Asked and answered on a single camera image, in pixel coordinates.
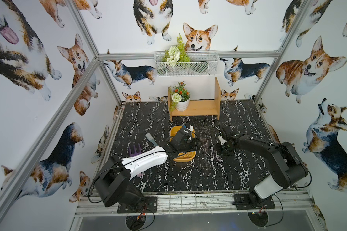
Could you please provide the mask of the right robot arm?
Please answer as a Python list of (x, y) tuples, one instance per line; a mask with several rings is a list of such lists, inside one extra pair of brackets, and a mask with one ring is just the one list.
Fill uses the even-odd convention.
[(234, 154), (236, 149), (249, 151), (266, 159), (269, 175), (254, 186), (250, 192), (250, 200), (262, 201), (273, 194), (287, 189), (294, 183), (310, 175), (295, 148), (288, 142), (274, 144), (250, 135), (234, 132), (230, 127), (219, 129), (217, 153), (222, 156)]

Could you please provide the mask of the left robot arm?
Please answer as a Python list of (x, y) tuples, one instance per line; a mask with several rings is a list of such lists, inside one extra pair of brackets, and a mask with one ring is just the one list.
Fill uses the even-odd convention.
[(112, 156), (94, 177), (88, 196), (96, 189), (105, 207), (119, 203), (139, 211), (146, 206), (146, 198), (131, 180), (152, 167), (196, 152), (200, 146), (201, 141), (193, 126), (185, 125), (175, 136), (147, 152), (122, 159)]

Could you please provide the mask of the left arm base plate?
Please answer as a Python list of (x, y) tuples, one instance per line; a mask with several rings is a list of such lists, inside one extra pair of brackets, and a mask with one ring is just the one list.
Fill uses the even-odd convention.
[(129, 205), (119, 203), (117, 213), (118, 214), (131, 214), (131, 213), (143, 213), (143, 212), (157, 212), (158, 197), (148, 196), (137, 204)]

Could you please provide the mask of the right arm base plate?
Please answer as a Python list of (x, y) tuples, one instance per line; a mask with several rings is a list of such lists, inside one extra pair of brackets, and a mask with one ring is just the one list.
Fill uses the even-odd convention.
[(271, 196), (265, 199), (260, 199), (256, 194), (234, 194), (233, 205), (236, 206), (237, 210), (251, 210), (251, 209), (275, 209), (276, 206)]

